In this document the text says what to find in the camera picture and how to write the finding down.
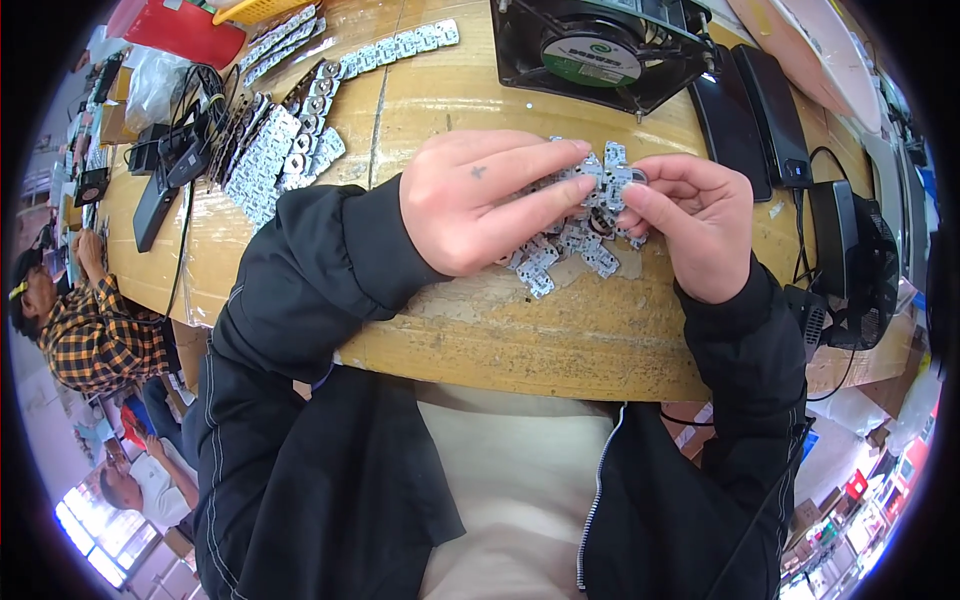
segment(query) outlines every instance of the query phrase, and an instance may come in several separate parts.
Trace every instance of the hand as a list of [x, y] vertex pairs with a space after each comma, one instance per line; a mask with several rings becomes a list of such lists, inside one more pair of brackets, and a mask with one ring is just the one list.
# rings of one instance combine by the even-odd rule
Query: hand
[[414, 247], [438, 273], [468, 276], [509, 255], [593, 189], [593, 177], [508, 196], [580, 162], [590, 146], [526, 132], [450, 132], [426, 141], [400, 178], [400, 213]]
[[634, 163], [648, 185], [630, 183], [617, 226], [666, 238], [677, 282], [692, 298], [720, 304], [750, 274], [754, 192], [746, 177], [692, 155], [648, 156]]
[[161, 463], [167, 460], [167, 453], [163, 449], [163, 442], [160, 441], [160, 438], [157, 436], [147, 436], [143, 439], [143, 443], [147, 446], [147, 454], [156, 458]]
[[81, 229], [74, 242], [77, 244], [75, 255], [84, 269], [88, 273], [103, 271], [104, 249], [100, 236], [92, 229]]
[[80, 260], [80, 238], [82, 235], [77, 235], [73, 238], [73, 241], [70, 242], [70, 253], [73, 254], [77, 262], [80, 263], [80, 279], [87, 279], [86, 269], [84, 269], [84, 264]]

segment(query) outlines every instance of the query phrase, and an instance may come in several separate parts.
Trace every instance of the white shirt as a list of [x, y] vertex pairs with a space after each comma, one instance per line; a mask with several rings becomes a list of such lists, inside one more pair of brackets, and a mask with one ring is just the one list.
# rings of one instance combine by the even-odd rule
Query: white shirt
[[[197, 485], [197, 471], [186, 464], [170, 441], [161, 438], [167, 457]], [[140, 484], [143, 493], [143, 510], [140, 513], [154, 525], [174, 527], [190, 514], [190, 507], [170, 473], [160, 462], [146, 452], [133, 461], [130, 475]]]
[[431, 553], [420, 598], [582, 600], [577, 549], [610, 417], [578, 400], [416, 389], [467, 530]]

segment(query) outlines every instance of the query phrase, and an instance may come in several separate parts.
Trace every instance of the red container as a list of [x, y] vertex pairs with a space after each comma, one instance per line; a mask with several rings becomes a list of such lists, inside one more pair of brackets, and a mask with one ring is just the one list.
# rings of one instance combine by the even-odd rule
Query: red container
[[184, 0], [120, 0], [107, 36], [209, 64], [218, 71], [240, 52], [246, 34]]

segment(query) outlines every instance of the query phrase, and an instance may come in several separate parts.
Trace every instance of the person's right hand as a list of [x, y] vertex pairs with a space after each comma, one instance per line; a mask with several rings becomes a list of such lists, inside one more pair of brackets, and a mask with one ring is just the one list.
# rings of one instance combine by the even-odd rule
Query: person's right hand
[[143, 439], [143, 444], [147, 446], [147, 454], [156, 458], [161, 463], [167, 460], [166, 450], [163, 449], [163, 442], [157, 436], [147, 436]]
[[104, 249], [100, 236], [92, 229], [81, 229], [77, 236], [76, 256], [88, 273], [103, 270]]
[[634, 167], [647, 175], [648, 185], [624, 187], [627, 208], [617, 226], [634, 237], [658, 229], [677, 282], [692, 298], [720, 304], [736, 296], [750, 274], [750, 181], [693, 155], [648, 156]]

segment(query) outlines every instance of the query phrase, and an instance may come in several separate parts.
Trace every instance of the plaid shirt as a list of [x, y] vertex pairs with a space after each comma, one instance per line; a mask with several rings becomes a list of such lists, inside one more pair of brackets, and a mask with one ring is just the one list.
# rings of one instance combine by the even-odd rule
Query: plaid shirt
[[130, 315], [114, 275], [96, 285], [85, 281], [57, 300], [37, 344], [60, 383], [78, 392], [112, 392], [169, 370], [160, 326], [108, 316], [118, 314], [159, 316], [147, 310]]

